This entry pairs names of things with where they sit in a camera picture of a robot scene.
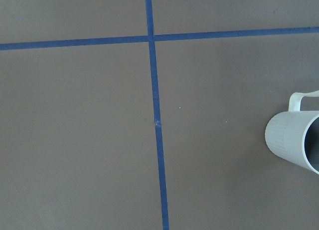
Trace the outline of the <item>white ribbed HOME mug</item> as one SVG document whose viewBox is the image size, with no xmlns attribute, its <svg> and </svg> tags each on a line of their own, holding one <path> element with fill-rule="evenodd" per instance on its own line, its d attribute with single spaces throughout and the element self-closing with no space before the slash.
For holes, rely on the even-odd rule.
<svg viewBox="0 0 319 230">
<path fill-rule="evenodd" d="M 289 108 L 271 118 L 265 129 L 265 141 L 272 153 L 316 174 L 319 173 L 319 112 L 302 111 L 304 97 L 319 92 L 293 93 Z"/>
</svg>

